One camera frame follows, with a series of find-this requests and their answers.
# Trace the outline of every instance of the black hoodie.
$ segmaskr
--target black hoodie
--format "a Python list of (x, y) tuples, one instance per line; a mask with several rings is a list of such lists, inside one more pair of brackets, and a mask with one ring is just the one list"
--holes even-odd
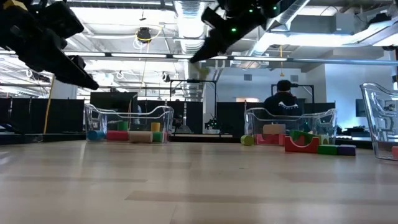
[(297, 98), (291, 93), (278, 92), (268, 97), (264, 108), (273, 115), (300, 116), (302, 111), (297, 104)]

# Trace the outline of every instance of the purple block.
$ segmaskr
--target purple block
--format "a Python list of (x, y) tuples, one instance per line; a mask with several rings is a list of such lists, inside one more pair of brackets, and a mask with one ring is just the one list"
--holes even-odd
[(337, 147), (337, 154), (339, 156), (355, 156), (356, 146), (352, 145), (340, 145)]

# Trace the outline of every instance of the window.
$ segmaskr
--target window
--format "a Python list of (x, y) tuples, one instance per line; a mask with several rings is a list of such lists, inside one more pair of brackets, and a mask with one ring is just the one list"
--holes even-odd
[(259, 98), (242, 98), (242, 97), (237, 97), (236, 98), (236, 102), (244, 102), (245, 100), (248, 103), (258, 103), (258, 102), (260, 102)]

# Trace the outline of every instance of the black cap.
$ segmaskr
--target black cap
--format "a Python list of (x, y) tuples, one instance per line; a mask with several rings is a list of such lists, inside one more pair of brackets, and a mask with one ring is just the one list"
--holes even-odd
[(289, 91), (292, 83), (289, 80), (281, 80), (276, 84), (278, 91)]

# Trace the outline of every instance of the transparent container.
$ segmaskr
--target transparent container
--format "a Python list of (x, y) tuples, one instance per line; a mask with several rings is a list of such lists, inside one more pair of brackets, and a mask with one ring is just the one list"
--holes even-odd
[(375, 156), (398, 161), (392, 150), (398, 146), (398, 91), (375, 83), (364, 83), (361, 89)]
[(303, 114), (301, 116), (275, 116), (264, 108), (251, 108), (244, 114), (245, 134), (256, 136), (266, 135), (262, 132), (265, 124), (284, 124), (285, 135), (291, 130), (303, 131), (328, 138), (328, 144), (336, 141), (337, 117), (336, 109), (323, 113)]
[(172, 131), (173, 115), (174, 110), (169, 106), (158, 106), (149, 113), (120, 113), (85, 104), (87, 140), (105, 140), (109, 131), (153, 131), (152, 125), (158, 123), (156, 129), (163, 135), (161, 143), (166, 143)]

